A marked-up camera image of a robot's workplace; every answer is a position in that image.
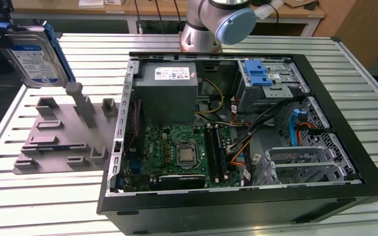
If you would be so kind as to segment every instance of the wooden table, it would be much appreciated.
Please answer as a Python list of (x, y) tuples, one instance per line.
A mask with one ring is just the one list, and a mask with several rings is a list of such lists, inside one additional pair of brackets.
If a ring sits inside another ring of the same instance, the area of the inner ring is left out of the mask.
[[(12, 0), (15, 12), (13, 18), (20, 19), (85, 19), (85, 20), (125, 20), (129, 33), (136, 33), (136, 7), (133, 0), (127, 0), (123, 5), (105, 5), (104, 8), (79, 9), (79, 0)], [(158, 20), (155, 2), (136, 0), (142, 20)], [(187, 0), (176, 0), (182, 20), (186, 20)], [(164, 21), (176, 21), (178, 12), (172, 0), (158, 0), (159, 9)], [(291, 8), (283, 5), (278, 9), (279, 23), (305, 24), (301, 36), (313, 36), (325, 12), (317, 7), (313, 11), (302, 7)], [(260, 20), (258, 23), (275, 23), (277, 14)]]

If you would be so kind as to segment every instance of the blue plastic clip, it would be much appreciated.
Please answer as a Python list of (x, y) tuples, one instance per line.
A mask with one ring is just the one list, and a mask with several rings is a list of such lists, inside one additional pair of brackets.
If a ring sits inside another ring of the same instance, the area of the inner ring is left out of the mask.
[(266, 76), (266, 68), (259, 60), (246, 60), (244, 68), (251, 86), (271, 86), (274, 84)]

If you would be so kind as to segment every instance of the cable on table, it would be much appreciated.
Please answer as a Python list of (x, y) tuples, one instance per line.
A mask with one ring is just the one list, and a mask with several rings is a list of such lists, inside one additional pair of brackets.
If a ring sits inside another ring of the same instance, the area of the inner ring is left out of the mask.
[(162, 13), (160, 13), (160, 8), (158, 7), (158, 1), (156, 0), (155, 0), (155, 6), (156, 6), (158, 16), (160, 18), (160, 23), (162, 23), (162, 32), (164, 33), (164, 25), (163, 25)]

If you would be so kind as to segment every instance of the barcode sticker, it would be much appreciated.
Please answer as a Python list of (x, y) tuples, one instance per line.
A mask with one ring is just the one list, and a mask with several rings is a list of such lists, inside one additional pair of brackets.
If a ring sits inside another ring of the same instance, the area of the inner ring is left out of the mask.
[(236, 114), (236, 106), (235, 105), (231, 105), (231, 113)]
[(268, 73), (267, 74), (268, 78), (273, 80), (273, 79), (279, 79), (279, 74), (278, 73)]
[(158, 67), (155, 69), (154, 79), (155, 80), (190, 80), (190, 68), (188, 67)]
[(251, 175), (250, 175), (250, 173), (248, 173), (248, 171), (246, 169), (243, 171), (243, 175), (247, 178), (247, 180), (250, 180)]
[(252, 161), (259, 161), (259, 159), (260, 159), (260, 155), (259, 155), (259, 154), (255, 154), (255, 155), (254, 155), (254, 158), (252, 158)]
[(124, 14), (124, 11), (105, 11), (105, 13), (111, 13), (111, 14)]

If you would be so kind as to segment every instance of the metal workbench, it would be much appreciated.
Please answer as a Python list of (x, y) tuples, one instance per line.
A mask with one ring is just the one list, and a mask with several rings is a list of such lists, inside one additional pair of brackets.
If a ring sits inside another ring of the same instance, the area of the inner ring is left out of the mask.
[[(179, 51), (176, 35), (64, 34), (60, 44), (92, 102), (120, 100), (129, 51)], [(378, 84), (342, 43), (330, 38), (248, 37), (224, 52), (305, 54), (378, 166)], [(11, 170), (27, 139), (40, 96), (72, 103), (63, 88), (27, 89), (0, 124), (0, 235), (120, 235), (96, 214), (101, 171), (16, 176)], [(321, 223), (190, 232), (179, 235), (378, 235), (378, 202)]]

